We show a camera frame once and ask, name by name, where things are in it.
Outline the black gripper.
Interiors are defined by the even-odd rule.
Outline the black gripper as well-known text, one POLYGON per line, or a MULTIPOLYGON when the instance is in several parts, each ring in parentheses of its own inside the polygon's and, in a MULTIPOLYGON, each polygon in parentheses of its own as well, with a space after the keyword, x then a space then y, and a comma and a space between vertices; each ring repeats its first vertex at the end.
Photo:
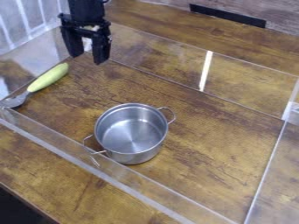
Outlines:
POLYGON ((99 21, 79 21, 70 14, 60 13, 60 33, 72 58, 84 53, 81 37, 92 38, 92 55, 96 65, 105 62, 111 51, 111 23, 101 18, 99 21))

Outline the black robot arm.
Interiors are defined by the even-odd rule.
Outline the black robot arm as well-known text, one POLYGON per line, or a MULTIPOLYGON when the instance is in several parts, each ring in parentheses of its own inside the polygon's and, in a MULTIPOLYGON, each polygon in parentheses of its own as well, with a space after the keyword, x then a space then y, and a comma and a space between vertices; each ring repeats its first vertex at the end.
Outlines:
POLYGON ((111 23, 104 19, 103 0, 68 0, 69 14, 60 13, 60 33, 69 56, 84 53, 83 39, 91 39, 93 63, 105 62, 111 51, 111 23))

